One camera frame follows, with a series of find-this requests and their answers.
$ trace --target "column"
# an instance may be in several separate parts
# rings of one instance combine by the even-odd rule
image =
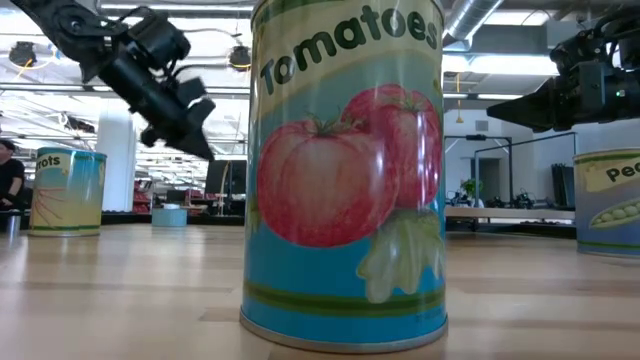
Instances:
[[[104,99],[96,151],[107,155],[103,211],[131,211],[136,172],[136,128],[119,99]]]

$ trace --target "red tomato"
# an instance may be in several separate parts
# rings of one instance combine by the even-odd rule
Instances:
[[[265,224],[292,243],[346,245],[373,233],[393,209],[398,177],[382,141],[356,130],[328,132],[313,121],[274,131],[258,162]]]
[[[442,175],[442,130],[429,99],[399,85],[383,85],[356,95],[342,121],[389,146],[400,178],[396,206],[424,207],[433,201]]]

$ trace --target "can label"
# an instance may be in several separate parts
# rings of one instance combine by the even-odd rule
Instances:
[[[640,149],[579,157],[575,178],[581,250],[640,255]]]
[[[444,325],[442,24],[425,0],[256,12],[249,320],[337,343]]]
[[[38,150],[30,230],[36,235],[97,233],[102,216],[106,157]]]

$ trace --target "black equipment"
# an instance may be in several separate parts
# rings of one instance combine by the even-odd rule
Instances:
[[[18,41],[16,46],[9,51],[9,61],[20,67],[33,67],[38,61],[36,53],[33,51],[33,43],[29,41]]]
[[[620,52],[620,67],[613,57]],[[560,76],[535,93],[487,109],[487,115],[535,132],[640,116],[640,6],[600,18],[551,51]]]
[[[533,205],[535,205],[535,203],[531,200],[529,194],[524,191],[516,195],[515,199],[513,199],[513,207],[516,209],[531,210],[533,209]]]
[[[485,206],[488,208],[504,209],[507,206],[507,204],[500,199],[500,196],[496,196],[493,199],[489,199],[485,201]]]
[[[469,196],[463,194],[461,191],[453,192],[454,195],[452,198],[447,199],[446,204],[457,207],[470,207],[471,200],[469,200]]]
[[[82,82],[94,77],[140,113],[149,127],[141,134],[146,146],[163,139],[166,145],[212,160],[202,123],[215,104],[206,97],[202,80],[180,82],[176,69],[191,50],[184,33],[168,15],[138,7],[110,20],[72,0],[11,0],[42,29],[67,57],[77,61]],[[123,20],[138,14],[131,28]]]

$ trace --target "wooden table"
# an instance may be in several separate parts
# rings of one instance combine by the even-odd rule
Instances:
[[[241,227],[0,241],[4,360],[338,360],[238,324]],[[575,241],[449,234],[446,338],[367,360],[640,359],[640,264]]]

